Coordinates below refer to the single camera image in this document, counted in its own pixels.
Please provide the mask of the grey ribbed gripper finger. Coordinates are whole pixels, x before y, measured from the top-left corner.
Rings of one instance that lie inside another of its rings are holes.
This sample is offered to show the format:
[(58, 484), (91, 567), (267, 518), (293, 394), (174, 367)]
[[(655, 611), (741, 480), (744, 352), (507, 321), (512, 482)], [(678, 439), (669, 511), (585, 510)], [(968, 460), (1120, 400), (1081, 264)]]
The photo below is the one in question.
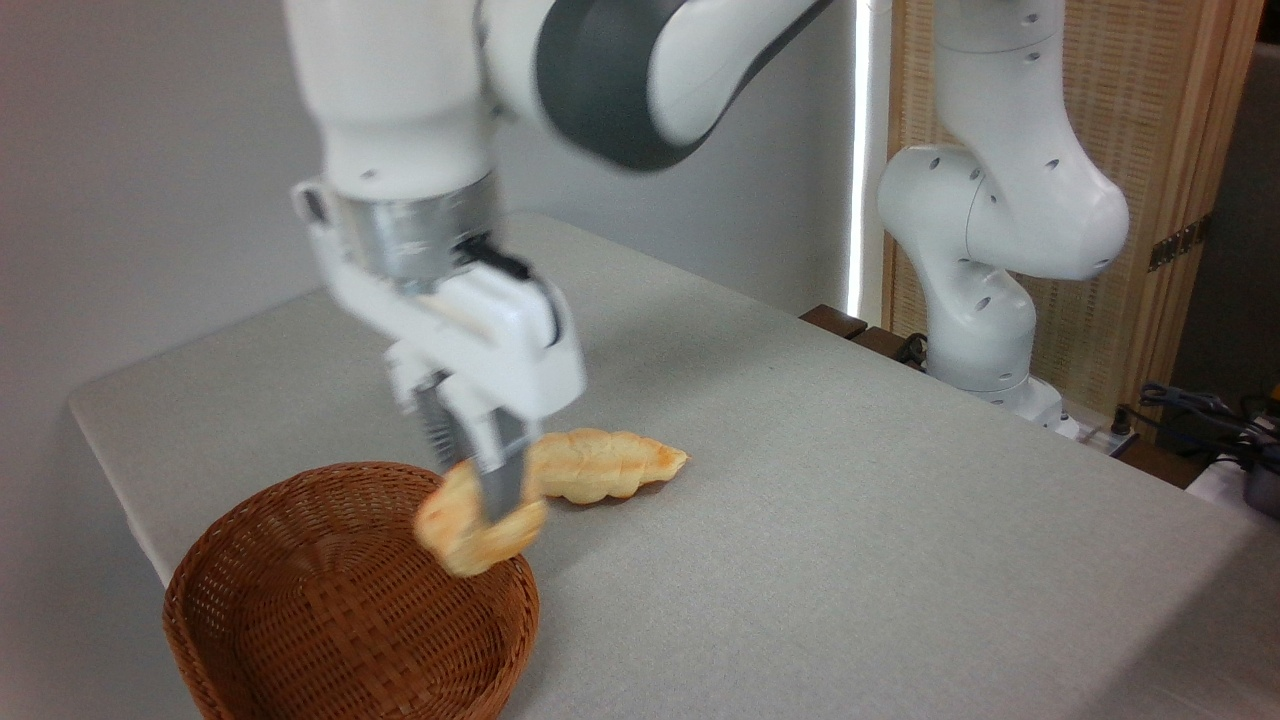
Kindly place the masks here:
[(484, 414), (470, 427), (470, 455), (480, 475), (483, 511), (490, 524), (511, 515), (522, 502), (529, 446), (526, 423), (503, 407)]
[(385, 351), (385, 364), (399, 410), (415, 415), (422, 427), (434, 457), (433, 470), (447, 474), (468, 457), (465, 429), (440, 392), (449, 374), (428, 363), (407, 342), (394, 342)]

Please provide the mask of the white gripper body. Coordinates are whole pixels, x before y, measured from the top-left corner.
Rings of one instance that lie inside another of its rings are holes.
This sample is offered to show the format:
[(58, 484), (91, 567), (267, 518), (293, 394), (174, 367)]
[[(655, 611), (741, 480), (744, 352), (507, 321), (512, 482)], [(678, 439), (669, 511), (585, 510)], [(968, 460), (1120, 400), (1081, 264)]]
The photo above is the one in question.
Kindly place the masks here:
[(324, 183), (306, 181), (292, 193), (337, 305), (401, 343), (398, 383), (415, 389), (444, 374), (436, 391), (460, 419), (503, 410), (540, 421), (582, 395), (582, 351), (554, 286), (471, 263), (433, 293), (403, 293), (346, 247), (338, 199)]

